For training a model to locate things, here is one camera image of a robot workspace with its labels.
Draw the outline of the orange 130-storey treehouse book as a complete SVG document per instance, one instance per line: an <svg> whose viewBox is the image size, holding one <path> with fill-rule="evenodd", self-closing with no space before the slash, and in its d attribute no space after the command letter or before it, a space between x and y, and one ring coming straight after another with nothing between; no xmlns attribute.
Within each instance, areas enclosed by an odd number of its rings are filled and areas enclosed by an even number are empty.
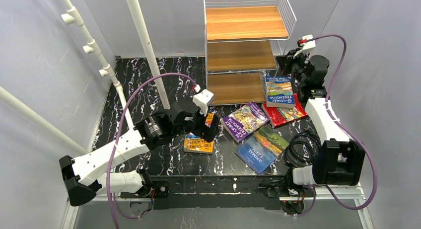
<svg viewBox="0 0 421 229"><path fill-rule="evenodd" d="M200 136L189 133L185 136L184 152L213 154L214 141L207 142Z"/></svg>

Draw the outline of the blue animal farm book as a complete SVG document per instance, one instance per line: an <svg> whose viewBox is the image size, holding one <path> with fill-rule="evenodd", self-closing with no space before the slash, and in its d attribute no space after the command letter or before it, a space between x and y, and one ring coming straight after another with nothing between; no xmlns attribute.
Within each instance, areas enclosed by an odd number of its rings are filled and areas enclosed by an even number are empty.
<svg viewBox="0 0 421 229"><path fill-rule="evenodd" d="M263 125L237 150L239 156L256 174L261 175L282 154L289 143L270 125Z"/></svg>

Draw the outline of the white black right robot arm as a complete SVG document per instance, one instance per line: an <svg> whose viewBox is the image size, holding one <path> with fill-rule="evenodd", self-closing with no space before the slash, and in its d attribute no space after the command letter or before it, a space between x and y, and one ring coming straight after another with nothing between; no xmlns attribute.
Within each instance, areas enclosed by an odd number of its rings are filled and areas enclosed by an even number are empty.
<svg viewBox="0 0 421 229"><path fill-rule="evenodd" d="M330 62L321 55L308 58L299 49L290 50L280 61L282 71L298 82L298 101L311 118L321 146L312 163L287 173L289 184L350 185L359 182L365 151L332 118L327 90L323 86Z"/></svg>

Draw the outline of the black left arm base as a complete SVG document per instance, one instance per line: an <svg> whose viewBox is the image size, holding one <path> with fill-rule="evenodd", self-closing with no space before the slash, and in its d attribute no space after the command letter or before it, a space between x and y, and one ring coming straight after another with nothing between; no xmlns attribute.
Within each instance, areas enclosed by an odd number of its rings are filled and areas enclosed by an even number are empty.
<svg viewBox="0 0 421 229"><path fill-rule="evenodd" d="M166 180L155 180L151 181L151 184L143 186L135 193L122 192L121 198L124 199L140 199L140 198L151 198L153 195L154 199L167 198L169 194L169 182Z"/></svg>

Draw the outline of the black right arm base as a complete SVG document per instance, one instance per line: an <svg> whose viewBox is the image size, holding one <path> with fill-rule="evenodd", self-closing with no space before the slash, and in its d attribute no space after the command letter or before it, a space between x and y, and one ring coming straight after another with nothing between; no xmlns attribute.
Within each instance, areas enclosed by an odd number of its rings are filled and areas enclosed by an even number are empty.
<svg viewBox="0 0 421 229"><path fill-rule="evenodd" d="M268 198L288 197L287 200L280 200L281 210L284 215L294 218L308 214L316 202L317 193L313 185L294 184L292 177L287 175L279 179L264 180L257 189ZM313 197L307 209L304 204L306 196Z"/></svg>

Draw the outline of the white wire wooden shelf rack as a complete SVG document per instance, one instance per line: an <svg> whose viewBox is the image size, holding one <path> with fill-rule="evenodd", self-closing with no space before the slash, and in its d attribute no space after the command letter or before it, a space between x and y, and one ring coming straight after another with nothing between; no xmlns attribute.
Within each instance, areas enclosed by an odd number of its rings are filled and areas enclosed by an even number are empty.
<svg viewBox="0 0 421 229"><path fill-rule="evenodd" d="M280 41L296 16L289 0L203 0L206 88L215 105L265 101L263 74L274 71Z"/></svg>

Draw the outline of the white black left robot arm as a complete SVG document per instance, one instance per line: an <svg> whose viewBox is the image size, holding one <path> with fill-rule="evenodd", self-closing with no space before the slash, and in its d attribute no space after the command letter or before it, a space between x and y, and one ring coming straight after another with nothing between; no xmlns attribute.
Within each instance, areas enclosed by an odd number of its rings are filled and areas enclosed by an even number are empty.
<svg viewBox="0 0 421 229"><path fill-rule="evenodd" d="M147 196L154 188L144 169L126 173L110 173L113 167L158 147L174 138L192 133L212 142L219 132L220 117L203 113L193 101L175 102L170 109L159 110L135 123L114 142L78 157L65 155L59 159L63 182L71 206L81 206L96 196L110 193L132 193Z"/></svg>

